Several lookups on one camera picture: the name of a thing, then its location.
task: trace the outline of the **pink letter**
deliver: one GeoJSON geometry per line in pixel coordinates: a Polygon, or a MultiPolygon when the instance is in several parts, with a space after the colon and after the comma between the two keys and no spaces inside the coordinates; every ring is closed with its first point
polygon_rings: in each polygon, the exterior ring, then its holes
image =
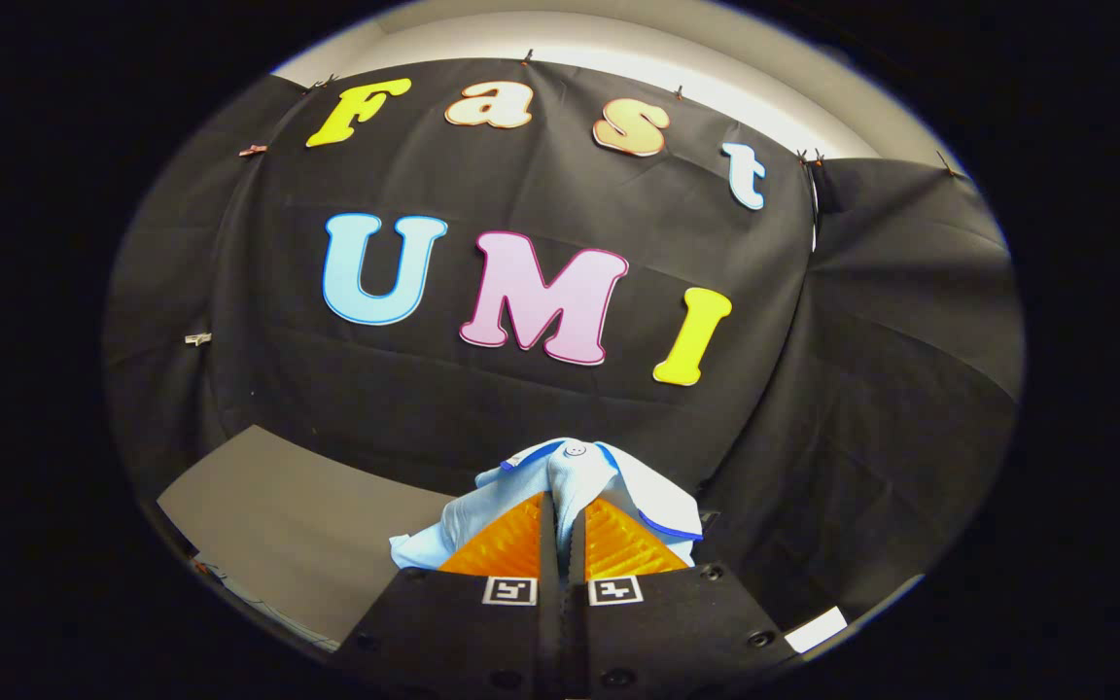
{"type": "Polygon", "coordinates": [[[507,334],[498,326],[498,318],[507,305],[522,351],[533,347],[560,316],[559,330],[542,349],[575,365],[604,362],[607,354],[599,345],[604,316],[616,280],[631,269],[625,258],[588,248],[578,251],[552,283],[544,283],[534,244],[524,235],[487,231],[478,236],[478,248],[486,253],[486,265],[475,318],[460,327],[461,340],[485,347],[504,345],[507,334]]]}

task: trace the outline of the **blue letter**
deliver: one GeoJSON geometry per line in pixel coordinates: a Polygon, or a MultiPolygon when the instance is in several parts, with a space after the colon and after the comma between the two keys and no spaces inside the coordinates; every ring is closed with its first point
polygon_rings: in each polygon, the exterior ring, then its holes
{"type": "Polygon", "coordinates": [[[395,231],[404,239],[395,287],[385,297],[361,289],[361,264],[365,244],[382,226],[370,214],[337,214],[328,220],[328,258],[323,270],[323,297],[335,311],[352,323],[388,325],[413,314],[422,301],[426,270],[431,264],[431,245],[448,232],[448,224],[432,217],[401,217],[395,231]]]}
{"type": "Polygon", "coordinates": [[[738,203],[746,204],[752,209],[763,208],[763,195],[755,192],[755,176],[766,177],[766,168],[755,160],[755,148],[744,143],[726,143],[725,152],[729,155],[728,186],[734,188],[738,203]]]}

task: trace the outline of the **light blue cloth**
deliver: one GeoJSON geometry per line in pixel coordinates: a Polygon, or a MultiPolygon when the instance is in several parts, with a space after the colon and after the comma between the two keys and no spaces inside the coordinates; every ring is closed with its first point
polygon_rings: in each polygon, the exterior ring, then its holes
{"type": "Polygon", "coordinates": [[[390,538],[396,566],[438,569],[482,529],[534,493],[551,493],[557,506],[557,550],[568,563],[572,524],[599,496],[648,528],[688,566],[702,540],[698,503],[623,449],[605,442],[557,438],[516,452],[475,478],[475,491],[445,505],[439,522],[412,536],[390,538]]]}

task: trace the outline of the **letter u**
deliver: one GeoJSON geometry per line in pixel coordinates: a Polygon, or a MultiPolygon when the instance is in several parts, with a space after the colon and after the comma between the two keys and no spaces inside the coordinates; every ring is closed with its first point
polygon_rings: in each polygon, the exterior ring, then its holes
{"type": "Polygon", "coordinates": [[[395,231],[404,239],[395,287],[383,297],[373,297],[361,288],[361,267],[365,245],[382,226],[370,214],[337,214],[328,218],[328,256],[323,270],[323,297],[330,310],[355,324],[390,325],[404,320],[422,302],[426,271],[431,265],[436,240],[448,232],[448,224],[435,217],[400,217],[395,231]]]}

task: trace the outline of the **white wall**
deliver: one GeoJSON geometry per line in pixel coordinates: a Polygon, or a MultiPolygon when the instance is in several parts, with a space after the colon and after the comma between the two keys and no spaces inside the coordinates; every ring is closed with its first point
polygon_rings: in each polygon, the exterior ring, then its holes
{"type": "Polygon", "coordinates": [[[329,74],[432,62],[441,58],[521,58],[568,63],[672,90],[746,123],[790,150],[819,148],[828,157],[879,153],[821,106],[762,72],[719,52],[618,19],[573,12],[494,12],[381,34],[373,22],[334,37],[277,68],[310,85],[329,74]]]}

